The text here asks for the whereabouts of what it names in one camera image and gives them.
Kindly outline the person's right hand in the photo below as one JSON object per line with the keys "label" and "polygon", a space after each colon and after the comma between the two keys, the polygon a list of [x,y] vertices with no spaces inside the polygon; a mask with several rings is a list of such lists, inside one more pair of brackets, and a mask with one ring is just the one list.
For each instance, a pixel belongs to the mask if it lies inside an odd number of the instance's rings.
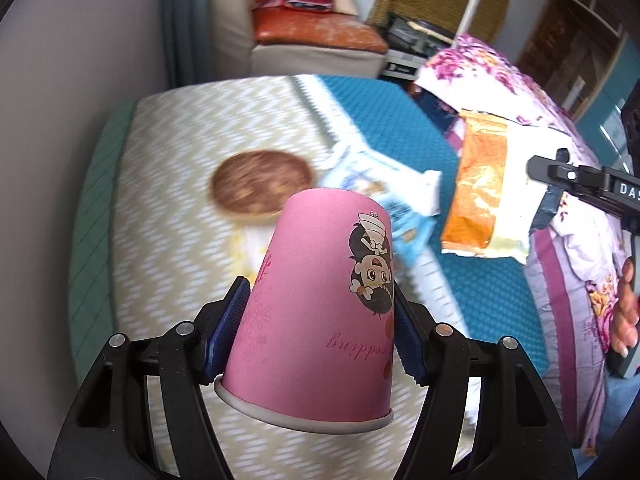
{"label": "person's right hand", "polygon": [[634,264],[627,259],[623,274],[618,280],[617,301],[611,323],[611,349],[622,358],[638,344],[639,299],[634,294],[631,281],[634,278]]}

